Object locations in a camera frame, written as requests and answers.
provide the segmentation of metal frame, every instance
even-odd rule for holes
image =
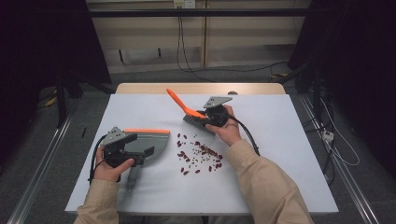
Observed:
[[[49,143],[49,147],[47,148],[43,158],[41,159],[38,168],[35,170],[35,174],[30,180],[27,188],[25,189],[20,200],[18,201],[7,224],[24,223],[25,219],[27,218],[30,208],[35,201],[35,197],[39,192],[41,185],[46,177],[46,174],[50,168],[50,165],[56,156],[58,148],[64,139],[71,119],[78,108],[79,101],[71,103],[72,104],[70,106],[71,110],[69,116],[65,118],[64,124],[56,129],[56,132],[52,137],[51,142]]]
[[[315,128],[319,129],[321,125],[319,125],[317,120],[314,119],[316,116],[315,113],[312,111],[312,108],[314,106],[309,101],[307,96],[300,95],[300,99],[304,105],[306,113],[312,119]],[[318,131],[318,137],[320,138],[320,141],[323,141],[321,139],[321,133],[319,131]],[[326,141],[323,141],[323,143],[326,147],[327,152],[329,153],[331,150],[329,143]],[[380,223],[379,219],[375,215],[375,211],[373,207],[370,205],[370,202],[368,201],[363,191],[359,187],[355,178],[353,178],[353,175],[352,173],[350,173],[347,166],[343,162],[338,160],[338,158],[334,155],[334,153],[331,154],[331,160],[333,161],[334,167],[336,168],[338,174],[341,176],[341,179],[343,180],[344,185],[346,186],[346,189],[349,192],[349,195],[351,196],[353,202],[355,203],[356,208],[360,212],[361,217],[364,220],[364,223],[367,224]]]
[[[114,17],[305,17],[324,15],[333,12],[335,8],[245,8],[245,9],[130,9],[130,10],[98,10],[67,11],[46,10],[37,11],[41,16],[83,16],[91,18]]]

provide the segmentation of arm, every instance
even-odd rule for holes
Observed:
[[[116,183],[119,175],[134,164],[133,159],[125,161],[120,166],[113,168],[103,160],[104,147],[99,147],[96,152],[96,169],[93,180],[85,198],[84,205],[77,210],[78,216],[75,223],[119,223],[117,213],[117,195],[120,185]]]
[[[231,107],[225,107],[233,115]],[[235,169],[255,223],[313,223],[294,181],[242,140],[236,121],[229,119],[224,127],[206,128],[230,146],[225,157]]]

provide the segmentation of beige sleeve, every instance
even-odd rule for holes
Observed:
[[[313,223],[294,181],[274,162],[259,157],[245,140],[225,154],[255,223]]]
[[[94,179],[91,182],[84,205],[77,210],[74,223],[118,224],[117,195],[118,183]]]

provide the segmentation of hand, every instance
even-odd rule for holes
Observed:
[[[118,167],[113,168],[109,166],[105,161],[103,161],[104,150],[105,150],[104,147],[99,147],[96,151],[96,165],[99,162],[100,164],[96,167],[95,174],[93,175],[93,179],[101,179],[101,180],[117,182],[119,176],[134,164],[134,159],[129,159],[125,161],[123,164],[119,165]]]
[[[224,107],[227,109],[228,114],[235,117],[232,107],[230,107],[229,105],[225,105]],[[228,119],[227,123],[223,127],[206,124],[206,128],[209,131],[216,133],[219,138],[229,147],[242,139],[241,134],[239,133],[238,123],[233,119]]]

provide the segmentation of person's left hand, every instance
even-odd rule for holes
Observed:
[[[99,147],[96,151],[96,165],[103,161],[104,147]],[[105,161],[101,162],[95,170],[93,179],[101,179],[117,182],[119,176],[134,164],[134,159],[129,159],[116,168],[109,166]]]

